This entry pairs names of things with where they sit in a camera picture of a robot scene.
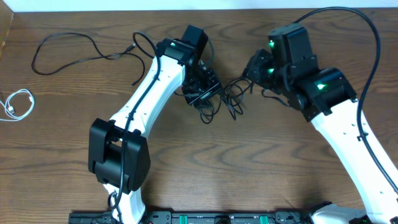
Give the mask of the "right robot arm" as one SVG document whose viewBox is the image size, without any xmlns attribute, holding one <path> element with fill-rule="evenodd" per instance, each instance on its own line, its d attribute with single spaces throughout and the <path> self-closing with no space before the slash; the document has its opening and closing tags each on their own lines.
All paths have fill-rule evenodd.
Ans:
<svg viewBox="0 0 398 224">
<path fill-rule="evenodd" d="M 243 76 L 287 99 L 287 106 L 326 139 L 354 182 L 363 209 L 325 203 L 311 223 L 397 223 L 397 167 L 369 127 L 356 92 L 337 68 L 318 67 L 306 28 L 271 30 L 270 51 L 258 50 Z"/>
</svg>

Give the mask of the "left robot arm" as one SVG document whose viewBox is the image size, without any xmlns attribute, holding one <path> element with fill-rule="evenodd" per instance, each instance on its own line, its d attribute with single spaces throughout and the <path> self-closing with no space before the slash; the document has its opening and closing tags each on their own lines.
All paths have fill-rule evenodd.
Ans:
<svg viewBox="0 0 398 224">
<path fill-rule="evenodd" d="M 141 186 L 150 169 L 150 131 L 172 94 L 181 88 L 198 110 L 221 90 L 214 72 L 200 58 L 209 43 L 201 28 L 189 25 L 182 38 L 152 44 L 147 75 L 128 102 L 90 127 L 88 170 L 108 191 L 111 223 L 139 223 L 145 216 Z"/>
</svg>

